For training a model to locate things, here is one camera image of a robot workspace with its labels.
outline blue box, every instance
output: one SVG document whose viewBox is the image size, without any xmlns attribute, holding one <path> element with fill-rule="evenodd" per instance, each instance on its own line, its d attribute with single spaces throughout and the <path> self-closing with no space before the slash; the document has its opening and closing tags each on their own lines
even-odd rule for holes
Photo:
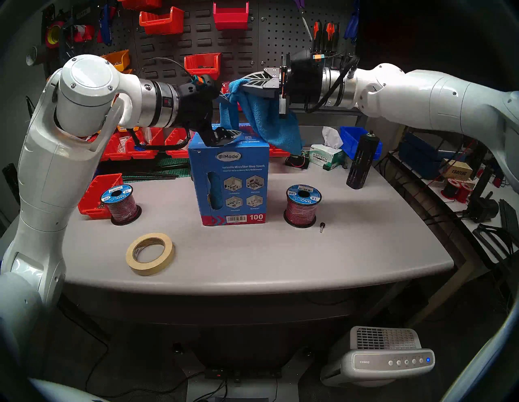
<svg viewBox="0 0 519 402">
<path fill-rule="evenodd" d="M 430 133 L 406 133 L 398 152 L 400 160 L 427 180 L 437 178 L 440 167 L 444 165 L 443 160 L 452 158 L 454 154 L 451 144 Z M 464 162 L 465 154 L 458 154 L 456 160 Z"/>
<path fill-rule="evenodd" d="M 350 157 L 351 160 L 355 159 L 355 153 L 357 152 L 357 147 L 359 146 L 359 139 L 362 134 L 367 134 L 367 131 L 364 130 L 362 127 L 340 126 L 339 136 L 340 139 L 343 140 L 343 145 L 340 148 L 344 152 L 346 152 L 346 154 Z M 381 153 L 382 141 L 379 141 L 373 160 L 378 160 L 378 158 L 380 158 Z"/>
<path fill-rule="evenodd" d="M 243 133 L 222 147 L 189 143 L 195 192 L 205 226 L 262 224 L 267 212 L 269 144 L 240 124 Z"/>
</svg>

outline air purifier control panel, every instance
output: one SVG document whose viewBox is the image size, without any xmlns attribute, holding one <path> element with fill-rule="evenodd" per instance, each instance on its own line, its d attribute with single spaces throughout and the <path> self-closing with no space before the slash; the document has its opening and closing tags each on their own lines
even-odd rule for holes
<svg viewBox="0 0 519 402">
<path fill-rule="evenodd" d="M 399 371 L 434 366 L 430 349 L 357 351 L 352 358 L 355 370 Z"/>
</svg>

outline green cutting mat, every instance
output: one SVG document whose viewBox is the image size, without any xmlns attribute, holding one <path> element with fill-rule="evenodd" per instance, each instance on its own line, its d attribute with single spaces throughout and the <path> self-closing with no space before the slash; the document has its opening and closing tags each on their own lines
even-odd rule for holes
<svg viewBox="0 0 519 402">
<path fill-rule="evenodd" d="M 189 177 L 189 169 L 187 168 L 175 168 L 176 165 L 181 165 L 186 162 L 189 162 L 188 158 L 171 158 L 169 155 L 158 155 L 156 158 L 157 164 L 156 166 L 171 166 L 171 169 L 169 170 L 161 170 L 158 173 L 164 173 L 164 174 L 176 174 L 178 178 L 180 177 Z M 122 181 L 124 183 L 133 183 L 133 182 L 143 182 L 146 180 L 157 180 L 156 176 L 132 176 L 123 174 L 122 175 Z"/>
</svg>

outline blue microfiber towel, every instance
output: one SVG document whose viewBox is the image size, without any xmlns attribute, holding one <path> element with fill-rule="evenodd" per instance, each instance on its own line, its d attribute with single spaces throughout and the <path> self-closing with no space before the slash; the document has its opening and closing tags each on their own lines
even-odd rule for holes
<svg viewBox="0 0 519 402">
<path fill-rule="evenodd" d="M 260 98 L 240 89 L 249 81 L 240 78 L 229 84 L 225 94 L 229 103 L 220 103 L 220 126 L 227 130 L 238 130 L 238 102 L 254 132 L 266 142 L 294 155 L 301 154 L 299 124 L 293 112 L 286 119 L 279 118 L 279 99 Z"/>
</svg>

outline masking tape roll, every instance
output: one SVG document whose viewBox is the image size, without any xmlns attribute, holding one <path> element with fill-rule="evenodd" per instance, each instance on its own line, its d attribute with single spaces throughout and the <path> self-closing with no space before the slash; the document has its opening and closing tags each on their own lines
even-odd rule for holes
<svg viewBox="0 0 519 402">
<path fill-rule="evenodd" d="M 138 262 L 137 257 L 140 251 L 152 244 L 160 244 L 164 246 L 164 251 L 155 260 L 150 262 Z M 171 239 L 164 233 L 148 233 L 136 239 L 126 250 L 126 263 L 131 267 L 133 272 L 139 275 L 153 275 L 162 271 L 173 260 L 175 255 L 175 247 Z"/>
</svg>

